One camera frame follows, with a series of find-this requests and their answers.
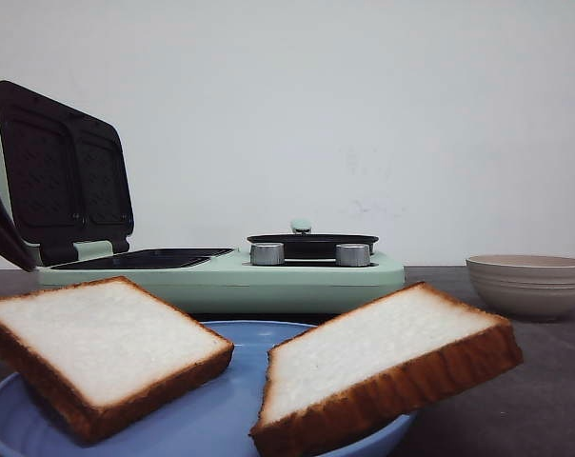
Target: pan lid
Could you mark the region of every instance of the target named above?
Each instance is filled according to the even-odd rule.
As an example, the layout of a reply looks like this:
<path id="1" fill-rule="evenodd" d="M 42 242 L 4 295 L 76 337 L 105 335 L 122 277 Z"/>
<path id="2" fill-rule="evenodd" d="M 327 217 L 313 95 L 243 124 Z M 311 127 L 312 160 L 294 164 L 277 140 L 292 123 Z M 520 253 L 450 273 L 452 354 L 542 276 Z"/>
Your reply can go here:
<path id="1" fill-rule="evenodd" d="M 110 124 L 0 81 L 0 136 L 12 218 L 42 265 L 78 260 L 74 243 L 129 250 L 133 212 L 120 139 Z"/>

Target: ceramic bowl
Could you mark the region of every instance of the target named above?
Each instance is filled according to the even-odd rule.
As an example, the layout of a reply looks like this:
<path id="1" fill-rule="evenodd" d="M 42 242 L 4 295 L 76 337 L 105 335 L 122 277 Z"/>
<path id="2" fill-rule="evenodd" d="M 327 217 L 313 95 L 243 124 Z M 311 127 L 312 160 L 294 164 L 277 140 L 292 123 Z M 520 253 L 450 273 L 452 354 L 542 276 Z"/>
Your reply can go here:
<path id="1" fill-rule="evenodd" d="M 466 264 L 476 292 L 501 313 L 554 320 L 575 308 L 575 259 L 477 255 Z"/>

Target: table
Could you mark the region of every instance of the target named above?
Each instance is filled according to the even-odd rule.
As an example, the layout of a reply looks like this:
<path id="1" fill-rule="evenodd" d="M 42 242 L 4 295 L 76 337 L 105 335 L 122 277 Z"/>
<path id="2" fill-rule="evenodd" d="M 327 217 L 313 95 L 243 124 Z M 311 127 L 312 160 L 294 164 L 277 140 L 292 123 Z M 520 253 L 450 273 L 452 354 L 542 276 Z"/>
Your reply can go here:
<path id="1" fill-rule="evenodd" d="M 465 267 L 406 267 L 478 308 L 486 305 Z M 0 296 L 37 289 L 36 273 L 0 270 Z M 320 324 L 325 314 L 194 314 L 201 320 L 274 319 Z M 575 310 L 554 323 L 512 321 L 525 363 L 457 396 L 424 407 L 391 457 L 575 457 Z M 0 381 L 11 369 L 0 361 Z"/>

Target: bread slice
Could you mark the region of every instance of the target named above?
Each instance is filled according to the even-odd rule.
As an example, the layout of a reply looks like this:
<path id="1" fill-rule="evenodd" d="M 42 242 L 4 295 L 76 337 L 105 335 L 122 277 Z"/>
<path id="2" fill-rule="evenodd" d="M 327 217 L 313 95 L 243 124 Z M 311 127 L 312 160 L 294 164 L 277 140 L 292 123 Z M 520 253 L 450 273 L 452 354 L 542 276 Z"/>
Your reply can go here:
<path id="1" fill-rule="evenodd" d="M 219 375 L 232 350 L 126 278 L 0 299 L 0 356 L 86 442 Z"/>
<path id="2" fill-rule="evenodd" d="M 262 456 L 314 455 L 522 361 L 507 319 L 418 283 L 271 349 L 250 435 Z"/>

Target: silver knob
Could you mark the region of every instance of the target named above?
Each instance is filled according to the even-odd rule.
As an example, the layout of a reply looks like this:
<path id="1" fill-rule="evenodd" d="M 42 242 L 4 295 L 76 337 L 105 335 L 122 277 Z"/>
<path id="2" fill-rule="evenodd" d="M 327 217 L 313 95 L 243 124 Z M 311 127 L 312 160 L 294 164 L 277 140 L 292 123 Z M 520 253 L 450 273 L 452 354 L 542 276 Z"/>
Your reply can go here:
<path id="1" fill-rule="evenodd" d="M 370 246 L 336 245 L 336 264 L 341 267 L 367 267 L 370 265 Z"/>
<path id="2" fill-rule="evenodd" d="M 252 243 L 249 251 L 252 265 L 282 265 L 285 262 L 283 243 Z"/>

